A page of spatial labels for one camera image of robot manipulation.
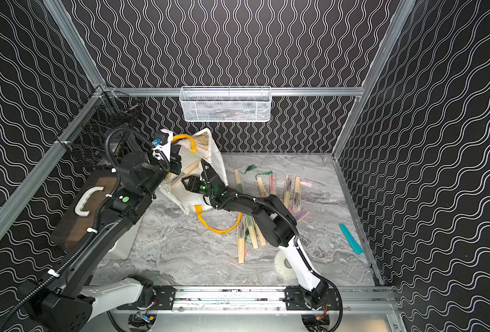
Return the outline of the green paper folding fan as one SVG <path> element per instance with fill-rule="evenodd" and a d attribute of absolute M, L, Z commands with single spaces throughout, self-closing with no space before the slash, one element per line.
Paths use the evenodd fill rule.
<path fill-rule="evenodd" d="M 271 176 L 271 174 L 273 174 L 272 171 L 256 174 L 257 186 L 258 186 L 259 193 L 260 193 L 261 197 L 267 197 L 268 196 L 267 190 L 266 190 L 266 187 L 265 187 L 265 184 L 264 184 L 262 177 L 263 176 Z"/>

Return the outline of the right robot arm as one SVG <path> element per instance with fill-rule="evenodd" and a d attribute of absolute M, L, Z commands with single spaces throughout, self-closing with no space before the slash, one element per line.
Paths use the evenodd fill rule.
<path fill-rule="evenodd" d="M 189 175 L 181 182 L 188 192 L 202 195 L 216 210 L 240 212 L 253 217 L 266 241 L 281 250 L 293 268 L 303 298 L 303 307 L 324 310 L 327 305 L 341 310 L 338 287 L 315 269 L 304 251 L 297 221 L 275 195 L 251 196 L 221 180 L 211 164 L 201 160 L 201 174 Z"/>

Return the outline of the purple paper folding fan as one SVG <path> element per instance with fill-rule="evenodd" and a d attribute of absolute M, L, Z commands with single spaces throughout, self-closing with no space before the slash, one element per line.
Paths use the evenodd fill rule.
<path fill-rule="evenodd" d="M 309 211 L 306 208 L 303 208 L 296 212 L 293 216 L 297 222 L 300 222 L 309 216 Z"/>

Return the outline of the teal folding fan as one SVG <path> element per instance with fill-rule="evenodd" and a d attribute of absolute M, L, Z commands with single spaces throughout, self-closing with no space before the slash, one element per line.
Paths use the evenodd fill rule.
<path fill-rule="evenodd" d="M 355 254 L 360 255 L 364 253 L 363 248 L 361 245 L 357 242 L 355 237 L 351 234 L 349 229 L 345 224 L 340 224 L 339 225 L 341 232 L 345 236 L 347 243 L 350 245 L 351 249 L 354 251 Z"/>

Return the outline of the grey paper folding fan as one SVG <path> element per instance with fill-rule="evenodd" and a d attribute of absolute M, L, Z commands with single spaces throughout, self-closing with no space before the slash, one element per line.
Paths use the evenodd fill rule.
<path fill-rule="evenodd" d="M 291 188 L 293 185 L 293 175 L 285 175 L 285 183 L 284 183 L 284 193 L 283 193 L 283 203 L 286 208 L 288 208 L 291 204 Z"/>

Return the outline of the dark grey folding fan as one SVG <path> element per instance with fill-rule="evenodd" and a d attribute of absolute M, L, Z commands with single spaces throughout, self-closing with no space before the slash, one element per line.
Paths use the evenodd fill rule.
<path fill-rule="evenodd" d="M 243 214 L 239 214 L 238 225 L 238 263 L 243 264 L 245 258 L 245 239 L 246 239 L 246 221 Z"/>

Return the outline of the white tote bag yellow handles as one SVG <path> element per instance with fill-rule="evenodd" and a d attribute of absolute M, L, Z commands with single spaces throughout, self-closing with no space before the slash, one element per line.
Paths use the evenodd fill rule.
<path fill-rule="evenodd" d="M 228 184 L 227 176 L 224 174 L 226 169 L 221 156 L 221 152 L 215 143 L 212 132 L 209 129 L 203 129 L 193 135 L 188 134 L 173 134 L 172 146 L 180 145 L 179 155 L 181 156 L 181 172 L 190 166 L 192 163 L 199 161 L 199 167 L 191 174 L 195 176 L 201 175 L 201 160 L 204 159 L 212 165 L 220 178 Z M 195 194 L 186 191 L 183 184 L 170 187 L 170 182 L 178 175 L 168 174 L 158 190 L 175 203 L 185 214 L 196 214 L 201 223 L 212 232 L 224 234 L 231 232 L 239 225 L 238 219 L 233 226 L 225 230 L 218 230 L 210 227 L 203 219 L 202 214 L 212 209 L 208 204 L 208 199 L 203 198 L 201 194 Z"/>

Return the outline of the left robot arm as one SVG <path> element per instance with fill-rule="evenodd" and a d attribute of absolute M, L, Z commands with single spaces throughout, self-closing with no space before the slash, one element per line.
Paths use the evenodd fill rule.
<path fill-rule="evenodd" d="M 137 137 L 146 150 L 134 150 L 118 160 L 110 151 L 110 141 L 118 133 Z M 180 166 L 180 156 L 172 151 L 174 134 L 162 129 L 153 138 L 125 126 L 111 130 L 105 138 L 105 154 L 118 180 L 98 206 L 92 225 L 57 268 L 47 271 L 37 283 L 25 282 L 25 295 L 0 321 L 4 331 L 21 309 L 49 331 L 80 331 L 95 316 L 124 304 L 138 302 L 149 288 L 138 279 L 126 285 L 108 286 L 105 295 L 86 295 L 85 283 L 98 263 L 115 243 L 138 223 L 155 197 L 155 191 L 169 173 Z"/>

